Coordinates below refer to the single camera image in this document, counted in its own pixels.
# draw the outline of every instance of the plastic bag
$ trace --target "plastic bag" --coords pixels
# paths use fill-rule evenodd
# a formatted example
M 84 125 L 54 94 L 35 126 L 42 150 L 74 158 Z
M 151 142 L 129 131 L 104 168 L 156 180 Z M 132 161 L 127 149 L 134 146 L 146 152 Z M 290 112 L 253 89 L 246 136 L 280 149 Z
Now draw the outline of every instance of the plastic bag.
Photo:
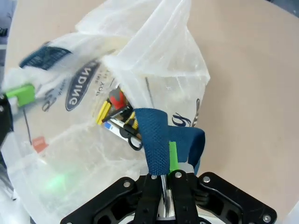
M 95 124 L 117 83 L 133 107 L 164 110 L 170 125 L 196 124 L 209 74 L 186 27 L 190 7 L 191 0 L 108 0 L 77 33 L 6 74 L 3 89 L 32 83 L 36 90 L 36 101 L 14 116 L 2 153 L 37 224 L 58 224 L 146 166 L 142 152 Z

